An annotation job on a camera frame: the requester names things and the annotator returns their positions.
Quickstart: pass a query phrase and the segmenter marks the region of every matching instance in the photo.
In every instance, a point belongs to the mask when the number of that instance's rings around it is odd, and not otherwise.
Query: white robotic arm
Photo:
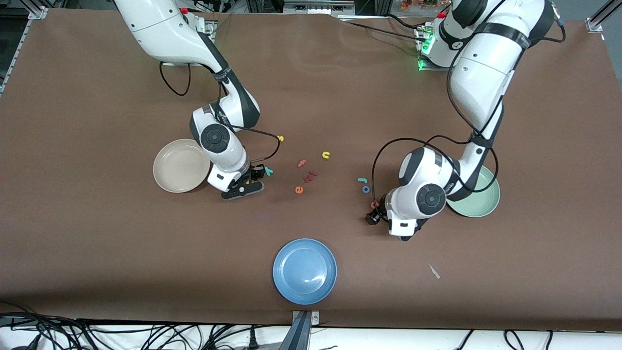
[[[242,86],[210,38],[188,24],[174,0],[116,0],[132,35],[151,57],[179,64],[201,64],[225,88],[226,96],[192,113],[190,131],[213,163],[207,181],[225,199],[263,190],[263,168],[251,168],[234,132],[251,128],[259,106]],[[243,179],[245,187],[240,186]]]
[[[464,13],[467,4],[474,16]],[[399,170],[400,187],[382,197],[366,217],[369,224],[386,215],[389,234],[408,240],[443,210],[446,199],[459,201],[473,192],[503,117],[501,97],[532,45],[534,28],[535,38],[544,36],[552,12],[547,0],[457,0],[445,19],[431,23],[434,36],[422,53],[436,69],[453,64],[450,89],[475,130],[460,160],[426,146],[410,152]]]

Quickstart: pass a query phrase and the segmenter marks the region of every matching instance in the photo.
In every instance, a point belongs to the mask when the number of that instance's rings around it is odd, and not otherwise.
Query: white plate
[[[155,158],[154,179],[169,192],[188,192],[199,186],[210,172],[210,158],[194,140],[173,141]]]

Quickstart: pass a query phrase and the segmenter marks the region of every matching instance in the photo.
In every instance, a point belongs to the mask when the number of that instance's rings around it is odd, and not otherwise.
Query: brown table
[[[286,323],[301,307],[274,288],[272,261],[312,237],[338,262],[334,290],[309,307],[331,326],[619,330],[622,98],[600,35],[566,26],[566,43],[525,54],[504,99],[498,208],[446,209],[400,242],[365,224],[356,179],[393,138],[469,134],[412,41],[330,16],[234,15],[217,44],[259,102],[257,128],[285,142],[264,192],[222,201],[152,177],[161,147],[190,138],[191,112],[216,98],[209,72],[194,67],[177,97],[117,12],[52,9],[0,98],[0,297],[70,317]],[[165,74],[185,86],[186,68]],[[252,158],[274,147],[239,137]],[[415,147],[387,149],[378,192]],[[319,175],[305,185],[307,171]]]

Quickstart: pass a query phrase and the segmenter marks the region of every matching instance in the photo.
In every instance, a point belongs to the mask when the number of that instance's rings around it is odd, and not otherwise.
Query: green bowl
[[[488,170],[485,166],[480,169],[480,175],[477,178],[477,184],[475,189],[482,189],[490,183],[494,174]],[[447,205],[449,205],[455,212],[466,217],[483,217],[494,211],[501,199],[501,189],[499,188],[499,182],[494,180],[494,183],[483,192],[471,193],[467,198],[461,201],[452,202],[447,199]]]

